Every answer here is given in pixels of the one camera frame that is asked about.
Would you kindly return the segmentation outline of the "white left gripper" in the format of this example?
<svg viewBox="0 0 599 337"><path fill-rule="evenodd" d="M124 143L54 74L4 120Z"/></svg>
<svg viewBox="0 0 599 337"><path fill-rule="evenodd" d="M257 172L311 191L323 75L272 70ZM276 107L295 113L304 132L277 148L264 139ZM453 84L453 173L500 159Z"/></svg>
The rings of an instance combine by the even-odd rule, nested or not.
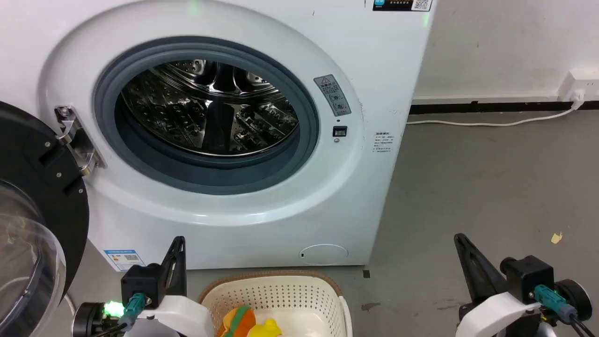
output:
<svg viewBox="0 0 599 337"><path fill-rule="evenodd" d="M162 262L164 290L157 308L144 309L125 337L211 337L208 308L189 299L184 236L174 237Z"/></svg>

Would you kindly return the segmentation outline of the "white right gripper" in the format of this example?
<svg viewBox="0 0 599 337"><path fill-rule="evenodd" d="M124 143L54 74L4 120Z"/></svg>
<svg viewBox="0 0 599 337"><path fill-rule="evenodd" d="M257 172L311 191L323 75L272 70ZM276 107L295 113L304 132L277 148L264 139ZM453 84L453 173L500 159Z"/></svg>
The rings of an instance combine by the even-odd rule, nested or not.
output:
<svg viewBox="0 0 599 337"><path fill-rule="evenodd" d="M462 318L457 337L492 337L520 319L526 311L541 307L524 304L506 292L506 280L464 233L454 235L471 302L479 304Z"/></svg>

